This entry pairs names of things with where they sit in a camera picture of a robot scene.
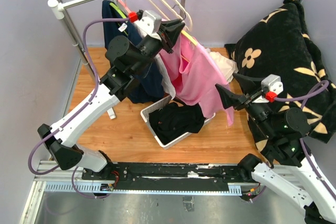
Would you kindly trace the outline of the yellow hanger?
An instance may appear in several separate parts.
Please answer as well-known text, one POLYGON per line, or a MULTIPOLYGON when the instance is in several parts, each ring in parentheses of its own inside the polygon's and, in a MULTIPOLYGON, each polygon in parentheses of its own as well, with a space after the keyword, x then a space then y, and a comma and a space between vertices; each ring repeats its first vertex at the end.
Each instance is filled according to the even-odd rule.
MULTIPOLYGON (((182 14, 183 14, 183 17, 181 16, 181 15, 179 15, 179 14, 176 14, 176 16, 178 16, 178 17, 180 17, 180 18, 182 18, 183 20, 187 17, 187 14, 186 14, 186 12, 185 12, 185 9, 184 9, 184 7, 183 6, 181 6, 181 5, 178 5, 178 4, 175 4, 173 7, 172 7, 172 9, 175 9, 175 7, 179 7, 180 8, 180 10, 182 11, 182 14)), ((186 28, 184 28, 183 30, 182 30, 182 34, 192 43, 192 44, 194 44, 195 46, 197 46, 197 44, 198 44, 198 42, 197 42, 197 40, 193 37, 193 36, 191 36, 190 34, 189 34, 189 31, 191 31, 191 29, 187 26, 186 28)))

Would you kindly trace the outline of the pink t shirt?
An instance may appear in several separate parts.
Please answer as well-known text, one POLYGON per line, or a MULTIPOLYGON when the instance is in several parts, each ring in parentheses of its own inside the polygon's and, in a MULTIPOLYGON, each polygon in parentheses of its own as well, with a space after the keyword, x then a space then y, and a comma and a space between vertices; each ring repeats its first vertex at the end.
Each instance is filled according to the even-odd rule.
POLYGON ((229 83, 220 69, 200 44, 192 43, 180 34, 171 54, 160 51, 176 96, 187 105, 199 105, 205 118, 218 111, 226 112, 227 123, 234 122, 233 108, 225 109, 216 84, 229 89, 229 83))

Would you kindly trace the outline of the white t shirt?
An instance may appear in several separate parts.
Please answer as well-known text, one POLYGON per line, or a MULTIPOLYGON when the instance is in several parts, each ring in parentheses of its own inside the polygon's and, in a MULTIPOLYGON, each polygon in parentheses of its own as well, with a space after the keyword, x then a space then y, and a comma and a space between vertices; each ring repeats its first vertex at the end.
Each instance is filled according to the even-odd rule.
MULTIPOLYGON (((144 38, 147 35, 146 28, 144 26, 144 22, 143 21, 135 21, 133 24, 137 28, 140 36, 142 38, 144 38)), ((158 70, 159 70, 159 72, 160 72, 160 74, 162 75, 162 78, 163 78, 161 84, 162 84, 164 92, 169 94, 172 97, 172 99, 174 99, 175 96, 176 96, 176 90, 175 90, 174 86, 172 85, 172 82, 171 82, 170 77, 169 77, 168 72, 167 72, 167 68, 164 65, 164 62, 161 58, 161 54, 157 54, 155 56, 154 60, 155 60, 155 63, 158 67, 158 70)))

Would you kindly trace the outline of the pink white hanger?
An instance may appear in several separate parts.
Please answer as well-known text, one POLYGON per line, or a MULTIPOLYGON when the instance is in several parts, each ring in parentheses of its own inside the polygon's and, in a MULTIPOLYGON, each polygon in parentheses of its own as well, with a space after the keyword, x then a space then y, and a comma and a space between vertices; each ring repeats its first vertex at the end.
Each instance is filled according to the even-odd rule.
POLYGON ((112 7, 124 18, 129 18, 131 22, 138 20, 136 12, 131 11, 126 4, 126 0, 110 0, 112 7))

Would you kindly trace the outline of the black t shirt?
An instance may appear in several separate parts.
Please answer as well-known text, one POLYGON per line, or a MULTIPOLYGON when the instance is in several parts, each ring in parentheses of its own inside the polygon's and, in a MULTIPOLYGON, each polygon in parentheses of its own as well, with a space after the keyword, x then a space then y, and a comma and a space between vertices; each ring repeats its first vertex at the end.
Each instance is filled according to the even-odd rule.
POLYGON ((182 112, 156 110, 149 114, 150 126, 163 144, 188 131, 192 118, 182 112))
POLYGON ((157 129, 160 133, 177 135, 185 132, 198 133, 204 121, 205 118, 198 104, 179 106, 171 102, 159 111, 157 129))

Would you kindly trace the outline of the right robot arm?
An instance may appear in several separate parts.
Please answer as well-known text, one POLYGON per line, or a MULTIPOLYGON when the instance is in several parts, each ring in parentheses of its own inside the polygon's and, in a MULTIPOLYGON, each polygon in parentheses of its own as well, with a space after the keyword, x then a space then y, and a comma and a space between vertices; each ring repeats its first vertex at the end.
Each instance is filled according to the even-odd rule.
POLYGON ((306 115, 301 108, 273 112, 268 106, 269 102, 281 101, 281 77, 233 76, 245 93, 234 94, 216 84, 223 107, 245 110, 266 138, 257 143, 266 162, 246 155, 238 163, 238 177, 261 183, 288 200, 303 214, 305 223, 335 223, 335 188, 303 142, 310 130, 306 115))

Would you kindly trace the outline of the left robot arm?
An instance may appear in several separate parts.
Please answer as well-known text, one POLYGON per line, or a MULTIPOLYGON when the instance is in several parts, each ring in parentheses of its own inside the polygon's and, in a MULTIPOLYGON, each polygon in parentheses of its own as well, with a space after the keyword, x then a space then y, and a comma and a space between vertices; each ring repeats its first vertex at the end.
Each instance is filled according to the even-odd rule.
POLYGON ((41 143, 58 168, 82 167, 102 180, 112 175, 112 161, 104 152, 79 146, 77 142, 99 117, 123 101, 139 85, 138 77, 149 68, 161 50, 169 54, 173 52, 184 26, 181 19, 163 21, 152 33, 146 32, 136 46, 125 36, 116 36, 110 41, 106 58, 111 68, 102 77, 95 75, 96 84, 91 93, 62 119, 38 128, 41 143))

